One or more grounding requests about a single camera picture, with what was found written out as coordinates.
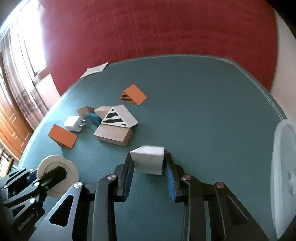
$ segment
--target white foam block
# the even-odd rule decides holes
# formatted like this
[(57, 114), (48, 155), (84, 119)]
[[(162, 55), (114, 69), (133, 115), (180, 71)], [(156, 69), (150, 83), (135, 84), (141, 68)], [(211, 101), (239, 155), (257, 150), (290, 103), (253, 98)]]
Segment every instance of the white foam block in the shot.
[(143, 145), (131, 151), (137, 172), (162, 175), (164, 147)]
[(105, 125), (120, 126), (125, 128), (131, 128), (134, 125), (138, 124), (137, 120), (122, 104), (111, 108), (111, 110), (108, 112), (101, 123)]
[(80, 132), (81, 128), (85, 125), (85, 121), (81, 116), (69, 116), (65, 121), (64, 126), (69, 131)]

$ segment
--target white plastic container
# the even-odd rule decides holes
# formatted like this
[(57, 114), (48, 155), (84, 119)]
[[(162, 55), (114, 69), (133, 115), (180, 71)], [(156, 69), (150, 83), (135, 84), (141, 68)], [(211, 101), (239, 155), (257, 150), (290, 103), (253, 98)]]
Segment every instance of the white plastic container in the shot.
[(296, 122), (283, 120), (274, 133), (271, 164), (271, 210), (280, 238), (296, 214)]

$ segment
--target blue gripper pad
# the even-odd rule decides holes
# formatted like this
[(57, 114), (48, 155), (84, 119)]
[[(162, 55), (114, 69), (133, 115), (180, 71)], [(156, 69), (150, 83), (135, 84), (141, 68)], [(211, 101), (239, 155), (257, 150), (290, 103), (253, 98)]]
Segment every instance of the blue gripper pad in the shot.
[(175, 180), (173, 177), (172, 170), (168, 164), (165, 166), (165, 176), (167, 178), (168, 185), (168, 194), (170, 195), (173, 202), (175, 202), (177, 198), (176, 190), (175, 190)]

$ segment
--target paper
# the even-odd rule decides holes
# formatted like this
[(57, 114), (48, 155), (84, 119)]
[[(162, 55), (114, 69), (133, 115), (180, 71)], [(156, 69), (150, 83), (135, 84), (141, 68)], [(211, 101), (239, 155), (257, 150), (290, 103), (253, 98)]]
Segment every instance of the paper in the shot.
[(80, 76), (80, 78), (85, 77), (85, 76), (90, 75), (90, 74), (102, 72), (104, 70), (104, 68), (107, 66), (107, 64), (108, 64), (108, 62), (104, 63), (104, 64), (101, 64), (99, 66), (93, 67), (93, 68), (88, 68), (85, 71), (85, 73), (82, 76)]

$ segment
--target orange triangular block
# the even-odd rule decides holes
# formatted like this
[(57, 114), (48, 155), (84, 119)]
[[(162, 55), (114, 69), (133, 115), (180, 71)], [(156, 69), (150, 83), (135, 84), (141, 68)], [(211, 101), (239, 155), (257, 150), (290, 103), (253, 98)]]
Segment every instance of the orange triangular block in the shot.
[(122, 93), (120, 100), (140, 105), (146, 98), (146, 95), (135, 84), (132, 84)]
[(77, 139), (77, 135), (65, 130), (54, 124), (48, 136), (53, 139), (59, 146), (72, 148)]

